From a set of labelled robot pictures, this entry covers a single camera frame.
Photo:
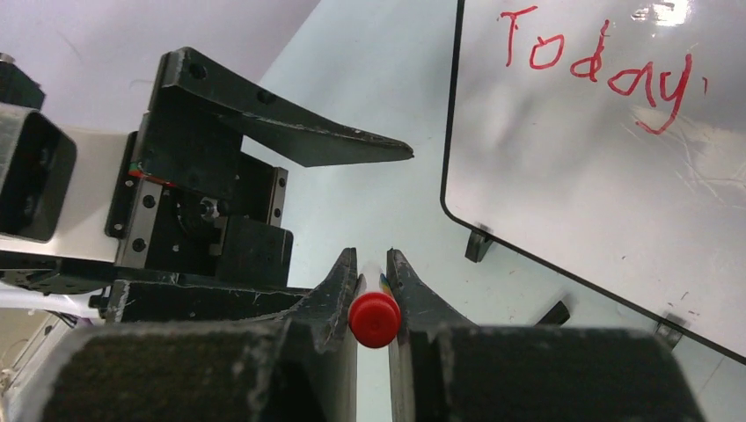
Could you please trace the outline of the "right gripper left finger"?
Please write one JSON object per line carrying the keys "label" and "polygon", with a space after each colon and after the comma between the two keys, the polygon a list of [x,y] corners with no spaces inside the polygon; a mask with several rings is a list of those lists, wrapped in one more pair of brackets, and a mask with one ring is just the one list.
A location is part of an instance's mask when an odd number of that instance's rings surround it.
{"label": "right gripper left finger", "polygon": [[79,328],[42,362],[20,421],[353,421],[347,327],[357,253],[299,292],[251,291],[214,316]]}

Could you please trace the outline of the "red whiteboard marker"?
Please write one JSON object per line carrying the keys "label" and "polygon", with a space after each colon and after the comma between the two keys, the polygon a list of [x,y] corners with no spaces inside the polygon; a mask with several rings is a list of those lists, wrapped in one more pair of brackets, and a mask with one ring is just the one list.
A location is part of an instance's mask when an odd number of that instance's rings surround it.
{"label": "red whiteboard marker", "polygon": [[392,296],[389,281],[383,273],[362,273],[358,277],[356,295],[360,297],[369,294]]}

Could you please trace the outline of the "white board black frame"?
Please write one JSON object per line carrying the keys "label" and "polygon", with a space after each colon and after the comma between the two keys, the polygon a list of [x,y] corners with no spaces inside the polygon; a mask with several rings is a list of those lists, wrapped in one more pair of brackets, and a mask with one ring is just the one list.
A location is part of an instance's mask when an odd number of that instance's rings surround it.
{"label": "white board black frame", "polygon": [[441,204],[744,360],[744,2],[458,2]]}

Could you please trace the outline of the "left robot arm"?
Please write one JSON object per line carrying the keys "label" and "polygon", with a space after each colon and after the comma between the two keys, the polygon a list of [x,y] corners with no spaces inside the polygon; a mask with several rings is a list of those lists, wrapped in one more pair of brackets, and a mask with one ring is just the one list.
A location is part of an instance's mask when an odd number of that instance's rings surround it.
{"label": "left robot arm", "polygon": [[22,308],[87,319],[133,287],[139,317],[204,318],[224,289],[283,290],[293,236],[288,173],[250,139],[304,167],[404,161],[405,142],[281,98],[191,47],[161,56],[138,129],[59,127],[41,87],[1,62],[1,281]]}

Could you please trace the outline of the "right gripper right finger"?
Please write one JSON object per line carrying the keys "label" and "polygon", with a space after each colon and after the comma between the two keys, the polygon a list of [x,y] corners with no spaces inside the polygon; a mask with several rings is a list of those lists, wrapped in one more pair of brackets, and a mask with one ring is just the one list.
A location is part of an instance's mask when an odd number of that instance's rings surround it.
{"label": "right gripper right finger", "polygon": [[396,421],[700,421],[665,343],[639,330],[478,325],[391,249]]}

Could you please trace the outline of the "red marker cap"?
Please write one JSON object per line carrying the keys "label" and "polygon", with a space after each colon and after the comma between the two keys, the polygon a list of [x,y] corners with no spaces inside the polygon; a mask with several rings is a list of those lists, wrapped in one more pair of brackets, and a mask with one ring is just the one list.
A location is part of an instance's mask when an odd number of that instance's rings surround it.
{"label": "red marker cap", "polygon": [[365,347],[388,346],[398,335],[402,316],[394,298],[385,292],[368,292],[356,297],[348,312],[348,326]]}

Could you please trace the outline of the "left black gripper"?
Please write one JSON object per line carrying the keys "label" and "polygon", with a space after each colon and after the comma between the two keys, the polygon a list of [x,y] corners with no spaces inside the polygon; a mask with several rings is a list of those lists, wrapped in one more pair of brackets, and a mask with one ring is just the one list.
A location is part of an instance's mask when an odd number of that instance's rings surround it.
{"label": "left black gripper", "polygon": [[[247,136],[303,167],[405,161],[403,141],[342,125],[255,84],[192,47],[165,53],[149,109],[207,149]],[[144,119],[130,134],[105,233],[118,240],[114,266],[189,274],[196,287],[117,280],[101,296],[108,324],[238,321],[273,317],[310,293],[286,287],[293,235],[283,229],[288,171],[241,151],[230,199],[211,198],[142,173]]]}

